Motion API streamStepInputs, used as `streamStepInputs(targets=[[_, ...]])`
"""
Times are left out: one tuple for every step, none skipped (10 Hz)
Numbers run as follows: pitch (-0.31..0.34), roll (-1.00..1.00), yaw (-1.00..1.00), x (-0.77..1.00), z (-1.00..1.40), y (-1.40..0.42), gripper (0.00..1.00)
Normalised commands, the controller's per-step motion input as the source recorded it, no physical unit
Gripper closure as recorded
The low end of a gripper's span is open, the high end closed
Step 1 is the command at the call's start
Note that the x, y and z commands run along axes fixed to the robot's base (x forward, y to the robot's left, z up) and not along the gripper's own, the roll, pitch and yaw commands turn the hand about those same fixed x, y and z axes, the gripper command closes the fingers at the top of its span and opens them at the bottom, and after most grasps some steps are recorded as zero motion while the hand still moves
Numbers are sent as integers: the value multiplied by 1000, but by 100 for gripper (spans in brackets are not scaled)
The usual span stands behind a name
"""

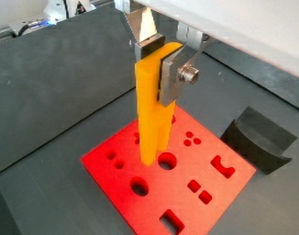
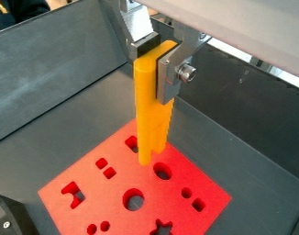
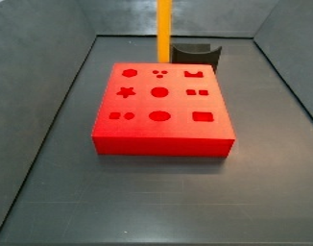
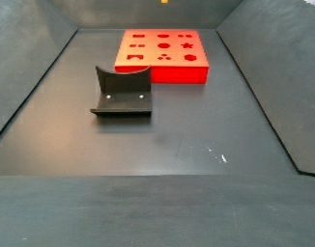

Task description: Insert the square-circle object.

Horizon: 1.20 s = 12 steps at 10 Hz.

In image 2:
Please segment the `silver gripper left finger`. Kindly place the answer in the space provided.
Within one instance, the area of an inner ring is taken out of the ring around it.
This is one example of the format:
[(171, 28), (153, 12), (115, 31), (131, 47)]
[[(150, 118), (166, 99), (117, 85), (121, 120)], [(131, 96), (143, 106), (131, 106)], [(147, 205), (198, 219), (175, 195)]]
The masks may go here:
[(114, 0), (115, 13), (127, 37), (127, 51), (131, 60), (141, 58), (161, 43), (154, 31), (147, 6), (135, 0)]

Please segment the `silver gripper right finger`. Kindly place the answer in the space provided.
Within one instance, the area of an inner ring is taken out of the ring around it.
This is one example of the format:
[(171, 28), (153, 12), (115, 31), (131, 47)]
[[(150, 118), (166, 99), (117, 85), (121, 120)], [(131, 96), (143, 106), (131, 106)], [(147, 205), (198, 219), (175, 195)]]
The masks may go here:
[(163, 105), (179, 94), (181, 84), (194, 80), (193, 55), (213, 38), (178, 21), (174, 22), (174, 37), (181, 43), (158, 61), (158, 101)]

